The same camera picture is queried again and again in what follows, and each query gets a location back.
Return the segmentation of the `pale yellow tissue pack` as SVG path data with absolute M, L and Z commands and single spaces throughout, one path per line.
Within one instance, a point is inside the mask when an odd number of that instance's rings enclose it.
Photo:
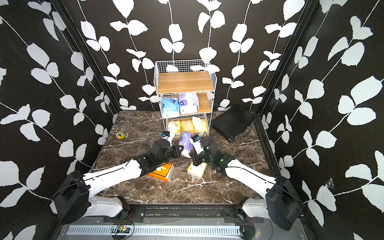
M 206 163 L 201 163 L 198 166 L 195 166 L 193 163 L 191 163 L 188 167 L 187 173 L 189 175 L 191 175 L 192 177 L 201 180 L 203 178 L 204 173 L 205 173 L 206 167 L 207 167 Z

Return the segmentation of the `light blue tissue pack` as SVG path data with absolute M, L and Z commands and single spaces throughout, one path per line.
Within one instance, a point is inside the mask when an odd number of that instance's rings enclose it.
M 162 100 L 163 118 L 176 118 L 180 116 L 179 98 L 164 97 Z

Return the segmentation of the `purple tissue pack top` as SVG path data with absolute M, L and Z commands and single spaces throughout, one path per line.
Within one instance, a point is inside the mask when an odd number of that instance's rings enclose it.
M 183 146 L 183 150 L 181 152 L 182 156 L 186 158 L 191 158 L 190 152 L 193 148 L 193 144 L 191 143 L 190 139 L 193 136 L 193 134 L 188 132 L 182 132 L 181 138 L 179 141 L 179 145 Z

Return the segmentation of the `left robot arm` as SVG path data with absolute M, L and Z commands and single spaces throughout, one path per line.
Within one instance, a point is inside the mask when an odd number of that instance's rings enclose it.
M 183 149 L 183 146 L 172 146 L 169 141 L 160 139 L 146 153 L 128 158 L 118 166 L 94 173 L 81 174 L 75 171 L 69 174 L 51 198 L 60 223 L 70 224 L 83 217 L 118 216 L 128 208 L 128 204 L 118 197 L 105 198 L 97 194 L 154 172 L 170 160 L 178 159 Z

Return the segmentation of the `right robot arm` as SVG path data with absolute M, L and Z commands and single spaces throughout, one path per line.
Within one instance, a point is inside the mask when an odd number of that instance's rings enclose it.
M 262 197 L 246 199 L 239 213 L 249 218 L 270 219 L 285 231 L 289 231 L 302 215 L 305 205 L 287 178 L 269 177 L 247 167 L 235 157 L 223 154 L 211 137 L 203 139 L 195 135 L 190 143 L 193 145 L 190 156 L 195 166 L 206 163 L 216 173 L 241 182 Z

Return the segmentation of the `purple white tissue pack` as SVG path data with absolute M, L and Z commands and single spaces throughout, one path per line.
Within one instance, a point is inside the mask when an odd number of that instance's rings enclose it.
M 200 109 L 199 98 L 196 93 L 180 94 L 179 105 L 182 115 L 195 114 Z

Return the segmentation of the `orange tissue box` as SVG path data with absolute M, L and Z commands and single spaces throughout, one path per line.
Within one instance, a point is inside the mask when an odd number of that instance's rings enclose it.
M 175 167 L 172 163 L 163 164 L 160 167 L 157 167 L 155 171 L 149 173 L 149 176 L 156 179 L 170 182 L 172 175 L 174 173 Z

